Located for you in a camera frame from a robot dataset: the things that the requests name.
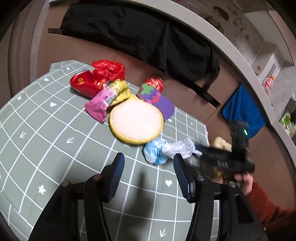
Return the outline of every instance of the red sweater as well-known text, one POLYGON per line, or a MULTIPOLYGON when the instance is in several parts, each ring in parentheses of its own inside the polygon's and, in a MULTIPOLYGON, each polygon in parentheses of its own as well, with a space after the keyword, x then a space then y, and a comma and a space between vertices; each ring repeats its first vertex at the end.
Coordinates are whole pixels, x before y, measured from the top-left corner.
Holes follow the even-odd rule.
POLYGON ((247 200, 266 228, 270 241, 296 240, 296 210, 277 207, 256 182, 247 200))

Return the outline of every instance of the screw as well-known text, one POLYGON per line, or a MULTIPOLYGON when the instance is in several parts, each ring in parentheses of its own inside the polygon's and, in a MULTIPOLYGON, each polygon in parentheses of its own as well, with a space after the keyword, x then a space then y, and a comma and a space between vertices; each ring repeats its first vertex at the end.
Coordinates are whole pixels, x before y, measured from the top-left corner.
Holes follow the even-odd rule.
POLYGON ((94 178, 94 180, 98 181, 98 180, 101 180, 102 179, 102 175, 96 174, 96 175, 94 175, 93 178, 94 178))
POLYGON ((68 186, 69 185, 69 181, 62 181, 62 186, 63 187, 66 187, 66 186, 68 186))
POLYGON ((232 188, 235 188, 237 186, 235 182, 229 182, 228 185, 231 186, 232 188))
POLYGON ((203 175, 199 174, 199 175, 197 175, 197 179, 199 181, 203 181, 205 179, 205 177, 203 175))

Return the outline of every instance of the barcode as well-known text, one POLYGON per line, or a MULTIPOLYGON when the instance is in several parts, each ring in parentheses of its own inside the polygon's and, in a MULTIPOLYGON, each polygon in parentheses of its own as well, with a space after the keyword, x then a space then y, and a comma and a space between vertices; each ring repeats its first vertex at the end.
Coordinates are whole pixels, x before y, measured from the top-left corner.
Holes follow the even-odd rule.
POLYGON ((104 100, 104 103, 106 106, 111 105, 111 103, 113 102, 113 100, 116 98, 116 95, 112 95, 110 96, 108 99, 104 100))

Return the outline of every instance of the red snack bag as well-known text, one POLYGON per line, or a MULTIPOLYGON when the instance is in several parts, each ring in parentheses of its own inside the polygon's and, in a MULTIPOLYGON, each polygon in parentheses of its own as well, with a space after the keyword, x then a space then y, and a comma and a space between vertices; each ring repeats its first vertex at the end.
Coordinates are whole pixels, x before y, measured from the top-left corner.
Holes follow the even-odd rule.
POLYGON ((161 78, 157 76, 152 76, 146 79, 145 83, 147 85, 153 86, 155 89, 157 89, 160 93, 163 91, 163 81, 161 78))
POLYGON ((82 95, 93 98, 109 80, 124 80, 124 65, 121 63, 100 60, 93 62, 92 66, 96 68, 92 73, 89 70, 83 70, 70 80, 70 85, 82 95))
POLYGON ((94 78, 98 81, 107 80, 124 80, 124 65, 115 61, 100 60, 91 64, 95 70, 92 72, 94 78))
POLYGON ((105 86, 105 81, 97 81, 89 70, 82 70, 75 74, 71 80, 70 85, 80 94, 93 98, 105 86))

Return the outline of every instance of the orange object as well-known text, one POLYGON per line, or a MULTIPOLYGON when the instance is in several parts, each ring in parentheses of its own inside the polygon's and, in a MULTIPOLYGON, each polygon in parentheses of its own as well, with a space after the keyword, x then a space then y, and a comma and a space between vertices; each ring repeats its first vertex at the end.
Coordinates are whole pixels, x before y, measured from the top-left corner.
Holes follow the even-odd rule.
POLYGON ((163 81, 161 78, 157 76, 149 77, 145 83, 147 85, 153 86, 155 89, 157 89, 160 93, 163 91, 163 81))
POLYGON ((266 78, 263 82, 263 88, 264 88, 267 96, 269 96, 269 94, 270 94, 270 89, 273 86, 273 81, 274 81, 274 76, 271 75, 269 78, 266 78))

